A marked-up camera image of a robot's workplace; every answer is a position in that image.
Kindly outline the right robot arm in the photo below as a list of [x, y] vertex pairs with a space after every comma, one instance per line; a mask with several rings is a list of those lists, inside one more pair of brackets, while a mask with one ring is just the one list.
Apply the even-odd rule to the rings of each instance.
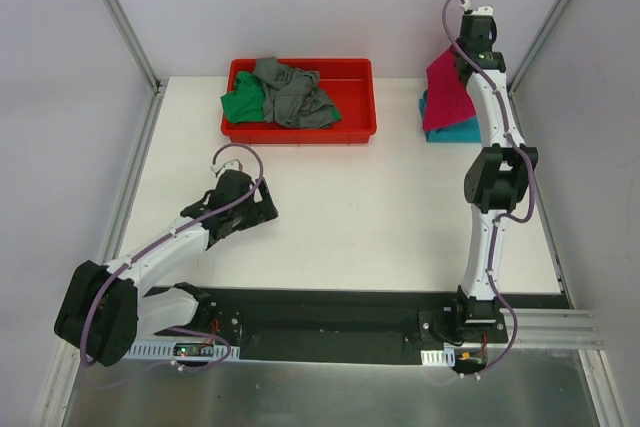
[[506, 63], [493, 50], [497, 25], [493, 8], [466, 6], [453, 44], [455, 69], [466, 89], [480, 129], [481, 150], [464, 178], [472, 233], [467, 267], [458, 287], [452, 334], [473, 341], [486, 326], [503, 321], [498, 296], [506, 228], [527, 222], [536, 194], [529, 191], [538, 151], [528, 147], [516, 126], [507, 92]]

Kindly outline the magenta t shirt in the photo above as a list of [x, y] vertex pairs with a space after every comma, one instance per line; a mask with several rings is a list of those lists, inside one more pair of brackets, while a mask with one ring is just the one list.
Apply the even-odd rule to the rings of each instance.
[[455, 60], [454, 49], [449, 47], [426, 68], [425, 131], [449, 128], [476, 115], [466, 86], [458, 77]]

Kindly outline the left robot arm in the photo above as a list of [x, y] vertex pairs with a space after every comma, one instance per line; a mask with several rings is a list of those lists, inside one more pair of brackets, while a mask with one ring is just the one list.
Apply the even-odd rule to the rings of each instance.
[[213, 300], [204, 290], [187, 282], [159, 294], [152, 288], [229, 235], [277, 216], [265, 180], [224, 171], [214, 188], [147, 245], [104, 265], [80, 264], [54, 322], [55, 335], [109, 367], [139, 338], [175, 327], [191, 336], [212, 333]]

